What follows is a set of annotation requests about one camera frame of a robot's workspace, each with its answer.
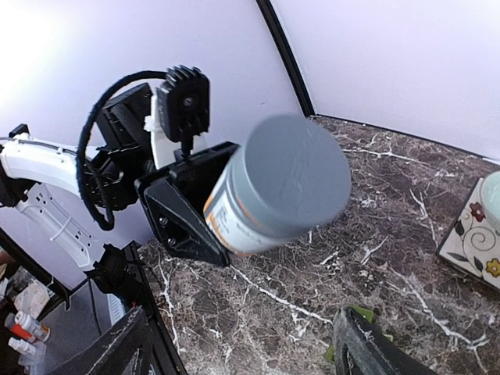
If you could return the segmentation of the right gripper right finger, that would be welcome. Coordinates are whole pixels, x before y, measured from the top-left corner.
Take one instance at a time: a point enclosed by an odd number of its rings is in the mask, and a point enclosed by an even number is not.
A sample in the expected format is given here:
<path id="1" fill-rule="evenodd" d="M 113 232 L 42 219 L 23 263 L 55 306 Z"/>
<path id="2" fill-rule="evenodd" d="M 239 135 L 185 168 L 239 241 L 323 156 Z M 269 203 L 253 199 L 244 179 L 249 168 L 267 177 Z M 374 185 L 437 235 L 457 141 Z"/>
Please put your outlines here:
<path id="1" fill-rule="evenodd" d="M 407 355 L 373 323 L 352 307 L 333 320 L 334 363 L 337 374 L 412 375 L 434 371 Z"/>

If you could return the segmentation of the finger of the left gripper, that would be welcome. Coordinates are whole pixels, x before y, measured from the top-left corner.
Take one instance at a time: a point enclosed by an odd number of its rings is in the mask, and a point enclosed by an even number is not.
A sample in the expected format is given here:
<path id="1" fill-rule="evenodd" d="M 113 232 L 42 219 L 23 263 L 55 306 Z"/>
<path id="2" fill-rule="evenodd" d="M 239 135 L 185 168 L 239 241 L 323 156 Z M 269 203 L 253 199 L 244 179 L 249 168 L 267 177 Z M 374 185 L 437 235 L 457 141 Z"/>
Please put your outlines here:
<path id="1" fill-rule="evenodd" d="M 142 184 L 142 207 L 156 239 L 176 258 L 230 265 L 229 252 L 192 204 L 167 181 Z"/>

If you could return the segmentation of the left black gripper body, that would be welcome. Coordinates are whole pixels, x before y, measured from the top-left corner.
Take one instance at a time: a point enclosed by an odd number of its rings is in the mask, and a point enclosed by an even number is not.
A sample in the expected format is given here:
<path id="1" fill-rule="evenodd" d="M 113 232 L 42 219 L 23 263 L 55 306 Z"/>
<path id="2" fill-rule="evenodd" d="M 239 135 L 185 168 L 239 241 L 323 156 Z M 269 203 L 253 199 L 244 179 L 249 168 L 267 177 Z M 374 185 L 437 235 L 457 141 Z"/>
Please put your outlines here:
<path id="1" fill-rule="evenodd" d="M 143 208 L 152 216 L 179 213 L 188 208 L 201 214 L 230 157 L 239 145 L 225 141 L 148 173 L 135 181 Z"/>

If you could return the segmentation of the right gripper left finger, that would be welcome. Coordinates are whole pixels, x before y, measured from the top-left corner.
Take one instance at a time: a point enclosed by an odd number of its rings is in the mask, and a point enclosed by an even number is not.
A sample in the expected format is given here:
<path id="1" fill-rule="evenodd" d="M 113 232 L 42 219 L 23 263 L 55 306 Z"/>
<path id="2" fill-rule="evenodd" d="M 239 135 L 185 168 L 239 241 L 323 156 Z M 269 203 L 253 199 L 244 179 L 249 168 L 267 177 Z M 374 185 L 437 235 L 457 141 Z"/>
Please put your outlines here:
<path id="1" fill-rule="evenodd" d="M 53 370 L 53 374 L 148 374 L 152 330 L 145 310 L 133 307 L 92 346 Z"/>

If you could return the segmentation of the green weekly pill organizer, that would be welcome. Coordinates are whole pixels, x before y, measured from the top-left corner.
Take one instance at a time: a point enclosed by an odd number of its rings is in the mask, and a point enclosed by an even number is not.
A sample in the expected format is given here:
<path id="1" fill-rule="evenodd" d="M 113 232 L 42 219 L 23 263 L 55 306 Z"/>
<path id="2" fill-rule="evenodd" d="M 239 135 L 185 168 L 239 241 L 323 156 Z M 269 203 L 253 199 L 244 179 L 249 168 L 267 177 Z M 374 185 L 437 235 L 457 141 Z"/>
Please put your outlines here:
<path id="1" fill-rule="evenodd" d="M 351 306 L 339 309 L 333 318 L 332 345 L 335 366 L 341 373 L 354 367 L 362 373 L 383 373 L 391 367 L 386 349 L 391 342 Z"/>

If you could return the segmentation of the large grey-capped pill bottle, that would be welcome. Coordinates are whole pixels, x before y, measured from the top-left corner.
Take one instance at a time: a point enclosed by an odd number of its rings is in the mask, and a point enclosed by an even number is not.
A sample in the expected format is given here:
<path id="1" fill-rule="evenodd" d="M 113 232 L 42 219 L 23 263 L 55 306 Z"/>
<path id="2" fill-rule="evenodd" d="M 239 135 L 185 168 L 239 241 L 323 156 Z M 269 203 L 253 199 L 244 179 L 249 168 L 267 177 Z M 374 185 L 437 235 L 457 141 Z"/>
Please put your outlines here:
<path id="1" fill-rule="evenodd" d="M 230 157 L 203 214 L 220 244 L 254 255 L 336 220 L 351 171 L 334 137 L 303 116 L 262 121 Z"/>

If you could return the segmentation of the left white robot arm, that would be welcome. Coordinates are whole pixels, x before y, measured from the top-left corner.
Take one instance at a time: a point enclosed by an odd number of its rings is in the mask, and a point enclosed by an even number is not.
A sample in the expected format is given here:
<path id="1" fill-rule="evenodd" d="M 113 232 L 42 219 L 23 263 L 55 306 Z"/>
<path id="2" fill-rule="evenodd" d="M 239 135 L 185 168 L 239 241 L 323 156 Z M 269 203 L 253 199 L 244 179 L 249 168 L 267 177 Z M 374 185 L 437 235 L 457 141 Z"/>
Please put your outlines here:
<path id="1" fill-rule="evenodd" d="M 209 194 L 230 157 L 231 142 L 205 146 L 209 80 L 192 70 L 154 71 L 119 80 L 98 100 L 77 146 L 31 136 L 20 125 L 1 143 L 1 204 L 37 223 L 100 291 L 135 298 L 141 284 L 123 251 L 88 233 L 51 195 L 60 188 L 82 199 L 103 230 L 114 215 L 140 204 L 156 239 L 176 258 L 215 266 L 229 252 L 203 218 Z"/>

